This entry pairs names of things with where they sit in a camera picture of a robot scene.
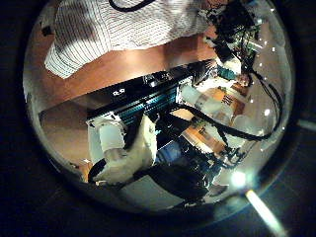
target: person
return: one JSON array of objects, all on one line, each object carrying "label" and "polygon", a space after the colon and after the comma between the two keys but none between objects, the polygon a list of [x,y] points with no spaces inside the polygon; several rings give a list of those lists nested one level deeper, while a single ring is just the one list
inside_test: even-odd
[{"label": "person", "polygon": [[[140,0],[115,0],[123,8]],[[55,16],[55,38],[44,65],[66,79],[111,50],[145,49],[203,33],[209,24],[198,14],[207,0],[156,0],[130,13],[108,0],[64,0]]]},{"label": "person", "polygon": [[195,84],[203,88],[230,88],[235,83],[242,87],[250,87],[252,78],[241,72],[241,64],[233,58],[224,64],[218,58],[191,63],[186,67],[196,78]]}]

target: striped shirt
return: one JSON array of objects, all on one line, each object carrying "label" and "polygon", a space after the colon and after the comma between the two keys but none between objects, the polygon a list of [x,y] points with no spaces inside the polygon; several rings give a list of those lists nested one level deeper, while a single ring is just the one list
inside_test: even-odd
[{"label": "striped shirt", "polygon": [[[130,7],[142,0],[116,0]],[[202,33],[202,0],[156,0],[136,12],[113,9],[108,0],[64,0],[55,19],[55,39],[45,67],[65,79],[111,50],[145,49]]]}]

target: fisheye lens view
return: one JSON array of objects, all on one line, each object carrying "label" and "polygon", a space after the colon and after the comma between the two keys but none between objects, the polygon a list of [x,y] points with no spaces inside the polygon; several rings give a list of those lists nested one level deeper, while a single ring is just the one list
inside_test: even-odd
[{"label": "fisheye lens view", "polygon": [[286,130],[294,66],[270,1],[51,0],[23,86],[61,175],[159,213],[253,194]]}]

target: black strap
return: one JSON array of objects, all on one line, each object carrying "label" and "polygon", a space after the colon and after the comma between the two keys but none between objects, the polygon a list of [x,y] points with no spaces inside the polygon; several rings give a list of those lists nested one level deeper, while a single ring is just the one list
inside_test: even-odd
[{"label": "black strap", "polygon": [[110,6],[113,7],[115,10],[119,11],[119,12],[135,12],[140,10],[141,8],[146,7],[147,5],[149,5],[150,3],[153,3],[156,0],[144,0],[141,3],[138,3],[135,6],[129,7],[129,8],[123,8],[123,7],[119,7],[117,4],[114,3],[113,0],[109,0]]}]

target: white arm segment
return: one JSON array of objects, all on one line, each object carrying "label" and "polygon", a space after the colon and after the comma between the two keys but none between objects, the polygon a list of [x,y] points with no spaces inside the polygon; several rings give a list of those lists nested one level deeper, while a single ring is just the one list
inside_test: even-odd
[{"label": "white arm segment", "polygon": [[143,116],[136,138],[130,149],[124,150],[123,137],[119,124],[103,125],[100,139],[107,165],[94,178],[108,184],[125,183],[133,174],[152,166],[157,152],[155,123]]},{"label": "white arm segment", "polygon": [[232,109],[229,106],[215,101],[191,86],[184,86],[181,89],[181,96],[186,102],[206,115],[221,112],[225,112],[229,118],[233,115]]}]

